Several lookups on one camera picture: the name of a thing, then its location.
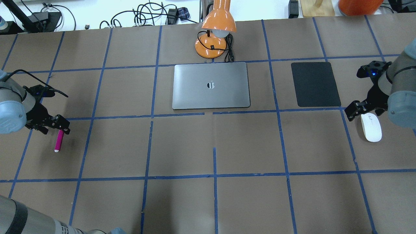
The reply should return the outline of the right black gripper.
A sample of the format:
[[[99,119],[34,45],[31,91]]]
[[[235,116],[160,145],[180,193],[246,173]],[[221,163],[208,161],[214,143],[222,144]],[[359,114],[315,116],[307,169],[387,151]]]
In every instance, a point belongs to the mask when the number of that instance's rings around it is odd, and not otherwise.
[[[386,74],[387,69],[392,62],[372,61],[368,65],[362,65],[357,71],[358,78],[370,78],[373,86],[367,94],[367,98],[360,101],[352,101],[344,112],[349,122],[352,122],[357,116],[375,111],[376,115],[381,115],[387,111],[387,99],[389,95],[380,89],[378,81],[382,75]]]

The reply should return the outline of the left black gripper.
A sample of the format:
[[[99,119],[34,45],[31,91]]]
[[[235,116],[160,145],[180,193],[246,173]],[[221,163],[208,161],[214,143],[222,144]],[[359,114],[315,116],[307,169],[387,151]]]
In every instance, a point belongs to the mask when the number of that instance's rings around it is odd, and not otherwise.
[[[23,86],[23,88],[27,94],[32,95],[35,99],[33,108],[26,114],[27,122],[25,127],[40,131],[44,135],[47,135],[49,131],[47,127],[51,127],[69,135],[71,132],[70,122],[59,114],[55,117],[49,115],[47,108],[40,103],[42,98],[54,97],[57,90],[50,86],[42,85],[32,87]]]

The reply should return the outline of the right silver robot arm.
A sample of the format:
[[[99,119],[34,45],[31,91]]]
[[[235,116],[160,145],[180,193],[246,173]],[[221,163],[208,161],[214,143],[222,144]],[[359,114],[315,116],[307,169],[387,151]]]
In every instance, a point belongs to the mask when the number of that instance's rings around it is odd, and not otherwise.
[[[416,42],[412,41],[393,62],[372,61],[361,66],[358,78],[370,78],[373,86],[364,101],[352,101],[344,110],[349,121],[374,111],[387,113],[403,128],[416,127]]]

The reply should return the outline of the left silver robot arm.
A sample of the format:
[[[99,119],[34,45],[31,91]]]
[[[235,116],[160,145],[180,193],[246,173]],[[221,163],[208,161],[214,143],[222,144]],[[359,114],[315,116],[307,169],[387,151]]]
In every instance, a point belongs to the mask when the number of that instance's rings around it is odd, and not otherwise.
[[[61,115],[51,116],[41,104],[43,97],[53,97],[58,89],[41,82],[30,88],[20,86],[12,73],[1,71],[0,132],[10,134],[23,127],[47,134],[50,128],[70,133],[70,122]],[[16,200],[1,196],[2,234],[80,234],[64,222],[35,211]]]

